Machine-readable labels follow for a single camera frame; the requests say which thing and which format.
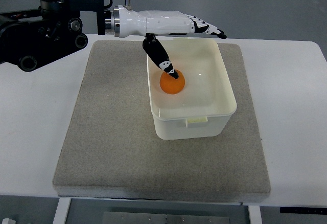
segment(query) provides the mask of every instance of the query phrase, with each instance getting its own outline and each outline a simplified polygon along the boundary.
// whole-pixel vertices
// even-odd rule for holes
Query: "robotic hand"
[[[169,75],[178,78],[169,56],[156,35],[207,33],[225,39],[217,27],[178,11],[131,10],[130,0],[111,11],[104,0],[40,0],[39,9],[0,13],[0,63],[18,65],[30,72],[87,46],[82,33],[80,11],[97,13],[98,34],[117,37],[141,35],[143,48],[152,61]],[[27,18],[42,17],[28,21]]]
[[[186,35],[188,33],[207,33],[225,39],[224,32],[217,27],[195,17],[178,11],[141,11],[114,7],[107,12],[106,31],[118,37],[141,35],[145,37],[143,49],[152,61],[169,75],[178,78],[168,54],[155,38],[156,35]]]

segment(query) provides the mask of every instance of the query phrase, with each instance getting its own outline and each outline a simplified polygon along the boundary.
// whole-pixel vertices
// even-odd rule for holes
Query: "black cable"
[[[106,9],[106,8],[110,8],[112,6],[112,0],[109,0],[109,4],[108,5],[106,5],[106,6],[104,6],[104,8]]]

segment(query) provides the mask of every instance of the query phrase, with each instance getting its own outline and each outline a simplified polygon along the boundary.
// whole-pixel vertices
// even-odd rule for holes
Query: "gray felt mat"
[[[140,41],[97,41],[53,179],[60,196],[260,202],[270,183],[240,48],[219,43],[237,101],[215,137],[154,129]]]

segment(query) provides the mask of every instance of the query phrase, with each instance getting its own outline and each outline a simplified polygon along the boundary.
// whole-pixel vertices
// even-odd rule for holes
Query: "white plastic box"
[[[210,38],[161,41],[175,69],[185,77],[175,95],[160,88],[159,69],[147,56],[151,112],[164,140],[216,136],[236,111],[236,100],[217,43]]]

